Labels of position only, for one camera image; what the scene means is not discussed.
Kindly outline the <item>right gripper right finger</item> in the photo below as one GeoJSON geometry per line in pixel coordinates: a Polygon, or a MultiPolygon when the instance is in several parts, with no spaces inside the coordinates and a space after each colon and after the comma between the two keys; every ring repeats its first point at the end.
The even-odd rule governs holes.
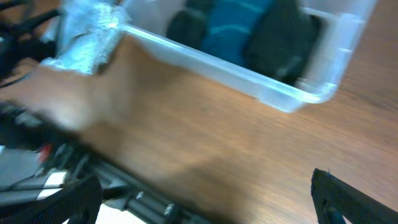
{"type": "Polygon", "coordinates": [[[311,196],[318,223],[397,223],[397,212],[324,170],[312,175],[311,196]]]}

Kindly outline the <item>blue garment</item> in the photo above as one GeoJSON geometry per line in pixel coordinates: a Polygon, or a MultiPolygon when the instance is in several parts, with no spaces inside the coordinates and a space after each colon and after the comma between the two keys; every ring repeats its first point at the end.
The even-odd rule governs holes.
{"type": "Polygon", "coordinates": [[[273,0],[217,0],[200,50],[227,62],[242,66],[243,50],[258,20],[273,0]]]}

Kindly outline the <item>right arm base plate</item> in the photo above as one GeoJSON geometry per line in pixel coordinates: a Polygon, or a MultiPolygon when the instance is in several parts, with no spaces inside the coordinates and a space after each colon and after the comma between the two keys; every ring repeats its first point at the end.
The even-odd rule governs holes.
{"type": "Polygon", "coordinates": [[[104,203],[144,223],[209,223],[104,160],[78,136],[5,101],[1,145],[40,159],[30,177],[1,187],[1,223],[95,223],[104,203]]]}

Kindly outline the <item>small black garment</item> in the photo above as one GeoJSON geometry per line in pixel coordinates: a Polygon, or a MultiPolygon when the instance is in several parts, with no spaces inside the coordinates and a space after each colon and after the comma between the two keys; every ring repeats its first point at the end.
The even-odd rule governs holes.
{"type": "Polygon", "coordinates": [[[199,50],[207,30],[207,18],[199,10],[186,8],[178,11],[169,23],[166,37],[199,50]]]}

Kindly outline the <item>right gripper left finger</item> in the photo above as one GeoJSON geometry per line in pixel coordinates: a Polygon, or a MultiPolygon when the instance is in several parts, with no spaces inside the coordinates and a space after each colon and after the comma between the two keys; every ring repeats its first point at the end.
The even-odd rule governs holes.
{"type": "Polygon", "coordinates": [[[1,207],[1,224],[96,223],[103,200],[100,181],[86,177],[42,200],[1,207]]]}

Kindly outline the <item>light blue jeans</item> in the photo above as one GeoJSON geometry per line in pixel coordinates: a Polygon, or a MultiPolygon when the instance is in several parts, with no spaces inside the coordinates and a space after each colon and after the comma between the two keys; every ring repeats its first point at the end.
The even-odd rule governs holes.
{"type": "Polygon", "coordinates": [[[42,37],[44,42],[58,40],[55,55],[40,63],[84,76],[96,74],[109,62],[130,16],[116,1],[62,1],[60,8],[63,16],[52,21],[42,37]]]}

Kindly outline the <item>large black garment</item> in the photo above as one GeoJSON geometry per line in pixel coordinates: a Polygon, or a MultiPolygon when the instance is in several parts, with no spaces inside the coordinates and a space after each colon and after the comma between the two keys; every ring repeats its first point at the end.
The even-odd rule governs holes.
{"type": "Polygon", "coordinates": [[[322,22],[296,0],[273,1],[243,50],[246,68],[288,85],[302,76],[317,45],[322,22]]]}

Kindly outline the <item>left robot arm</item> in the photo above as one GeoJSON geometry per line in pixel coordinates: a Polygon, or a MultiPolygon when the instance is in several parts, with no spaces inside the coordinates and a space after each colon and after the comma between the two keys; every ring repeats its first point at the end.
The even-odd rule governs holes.
{"type": "Polygon", "coordinates": [[[43,23],[55,18],[63,17],[60,9],[52,9],[38,16],[31,16],[34,2],[28,0],[11,0],[1,3],[1,10],[5,11],[12,7],[25,5],[19,23],[1,22],[1,80],[11,77],[16,65],[25,58],[31,58],[37,62],[48,57],[55,57],[58,43],[60,42],[59,24],[56,30],[55,40],[43,41],[35,34],[35,29],[43,23]]]}

